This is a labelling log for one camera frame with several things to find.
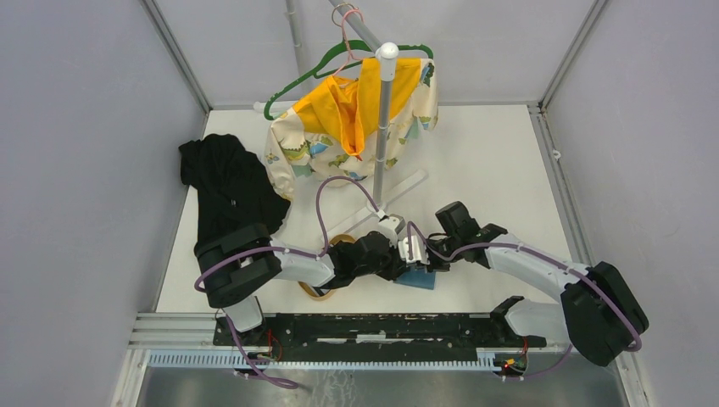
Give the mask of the green clothes hanger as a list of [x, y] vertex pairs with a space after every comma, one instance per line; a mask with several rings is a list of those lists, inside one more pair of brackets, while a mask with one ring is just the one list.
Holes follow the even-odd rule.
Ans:
[[[433, 51], [424, 44], [418, 44], [418, 45], [406, 45], [406, 44], [400, 44], [398, 45], [399, 51], [420, 51], [424, 53], [428, 58], [433, 59], [434, 54]], [[346, 53], [348, 51], [347, 47], [344, 45], [343, 42], [338, 43], [337, 45], [331, 47], [320, 59], [319, 63], [314, 66], [313, 68], [309, 69], [307, 72], [303, 73], [299, 78], [296, 80], [290, 82], [287, 84], [284, 88], [282, 88], [279, 92], [272, 95], [266, 103], [262, 105], [262, 111], [261, 113], [263, 116], [269, 120], [272, 121], [275, 118], [278, 117], [278, 115], [281, 113], [281, 111], [278, 114], [272, 114], [270, 109], [272, 107], [272, 104], [276, 102], [280, 97], [284, 96], [294, 88], [298, 87], [299, 85], [305, 83], [308, 79], [322, 79], [324, 77], [327, 77], [331, 75], [331, 71], [326, 71], [324, 73], [321, 73], [320, 70], [325, 68], [335, 57]]]

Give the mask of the yellow dinosaur print shirt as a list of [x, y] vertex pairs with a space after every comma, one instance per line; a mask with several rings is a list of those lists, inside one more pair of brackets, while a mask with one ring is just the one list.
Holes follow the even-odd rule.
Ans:
[[[331, 75], [274, 119], [265, 144], [266, 169], [275, 192], [291, 200], [295, 181], [347, 176], [362, 181], [375, 172], [381, 68], [365, 59], [358, 78]], [[438, 122], [438, 81], [432, 59], [402, 58], [390, 97], [386, 169], [409, 141]]]

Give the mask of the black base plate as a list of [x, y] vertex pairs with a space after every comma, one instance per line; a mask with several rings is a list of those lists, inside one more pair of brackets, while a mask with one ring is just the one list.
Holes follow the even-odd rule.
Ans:
[[514, 333], [499, 313], [275, 314], [238, 334], [257, 354], [281, 362], [475, 361], [480, 348], [542, 348], [543, 337]]

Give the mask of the yellow box of cards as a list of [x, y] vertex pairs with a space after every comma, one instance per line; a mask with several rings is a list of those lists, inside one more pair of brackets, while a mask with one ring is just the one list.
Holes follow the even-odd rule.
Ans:
[[[356, 239], [346, 233], [338, 234], [329, 240], [329, 243], [331, 246], [336, 245], [337, 243], [355, 243], [355, 242], [356, 242]], [[311, 297], [314, 301], [327, 300], [336, 292], [336, 289], [312, 287], [305, 282], [299, 282], [298, 284], [303, 289], [303, 291], [309, 297]]]

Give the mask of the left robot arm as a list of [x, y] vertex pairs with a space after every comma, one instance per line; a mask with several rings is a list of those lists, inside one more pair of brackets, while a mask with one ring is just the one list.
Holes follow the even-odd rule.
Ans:
[[201, 274], [194, 287], [206, 295], [211, 308], [224, 311], [236, 337], [252, 346], [266, 334], [255, 294], [266, 283], [300, 282], [324, 296], [361, 276], [395, 280], [418, 253], [386, 221], [353, 243], [331, 243], [319, 253], [274, 240], [264, 225], [252, 224], [196, 248]]

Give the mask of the white clothes rack stand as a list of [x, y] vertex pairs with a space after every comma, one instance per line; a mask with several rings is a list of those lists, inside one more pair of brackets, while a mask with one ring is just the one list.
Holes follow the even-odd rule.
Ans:
[[[331, 5], [335, 7], [339, 3], [343, 2], [332, 1]], [[381, 42], [376, 35], [371, 32], [365, 22], [362, 23], [356, 15], [348, 17], [347, 27], [351, 27], [359, 37], [357, 40], [349, 39], [353, 51], [360, 50], [372, 53], [380, 65], [381, 94], [378, 99], [378, 128], [376, 134], [376, 153], [378, 156], [374, 160], [374, 176], [376, 179], [373, 181], [371, 201], [364, 204], [364, 206], [358, 209], [354, 214], [331, 228], [329, 233], [333, 236], [350, 233], [376, 215], [376, 210], [373, 207], [374, 204], [378, 204], [381, 209], [386, 209], [389, 204], [392, 204], [427, 179], [427, 173], [424, 170], [418, 170], [402, 180], [397, 186], [390, 188], [387, 192], [383, 191], [385, 174], [384, 162], [386, 160], [387, 135], [389, 134], [391, 119], [391, 91], [395, 79], [397, 59], [399, 53], [402, 51], [399, 51], [398, 44], [394, 42]], [[256, 102], [253, 108], [255, 111], [261, 113], [263, 104], [264, 103]]]

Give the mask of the pink clothes hanger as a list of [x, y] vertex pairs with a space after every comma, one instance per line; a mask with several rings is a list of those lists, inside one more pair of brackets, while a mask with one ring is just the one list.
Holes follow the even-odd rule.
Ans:
[[[340, 13], [340, 15], [342, 17], [341, 21], [339, 23], [337, 23], [334, 19], [334, 14], [336, 12]], [[339, 27], [341, 30], [343, 45], [345, 46], [345, 51], [347, 54], [347, 58], [346, 58], [345, 62], [332, 73], [332, 76], [337, 76], [338, 74], [344, 72], [345, 70], [348, 70], [348, 69], [354, 68], [358, 65], [361, 65], [363, 62], [362, 58], [358, 58], [357, 56], [354, 55], [354, 51], [350, 45], [349, 38], [348, 38], [348, 33], [347, 33], [348, 17], [352, 16], [352, 15], [358, 16], [359, 20], [362, 23], [365, 22], [364, 15], [362, 14], [361, 10], [359, 8], [357, 8], [356, 6], [354, 6], [352, 3], [347, 3], [347, 2], [339, 3], [332, 10], [332, 14], [331, 14], [332, 22], [334, 25]]]

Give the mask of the black garment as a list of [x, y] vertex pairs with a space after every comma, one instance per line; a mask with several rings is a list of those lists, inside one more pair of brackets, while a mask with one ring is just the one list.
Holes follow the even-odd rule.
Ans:
[[279, 231], [291, 203], [275, 192], [265, 166], [236, 136], [210, 134], [182, 144], [179, 152], [181, 182], [197, 190], [198, 247], [252, 224]]

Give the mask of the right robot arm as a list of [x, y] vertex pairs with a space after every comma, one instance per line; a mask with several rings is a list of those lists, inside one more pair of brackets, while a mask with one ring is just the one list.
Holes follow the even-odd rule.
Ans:
[[443, 237], [427, 243], [431, 260], [459, 260], [512, 276], [548, 296], [548, 303], [515, 297], [498, 308], [491, 338], [510, 346], [521, 337], [570, 344], [586, 360], [607, 366], [623, 352], [638, 352], [649, 320], [621, 272], [601, 261], [586, 265], [534, 248], [495, 224], [480, 226], [459, 202], [435, 214]]

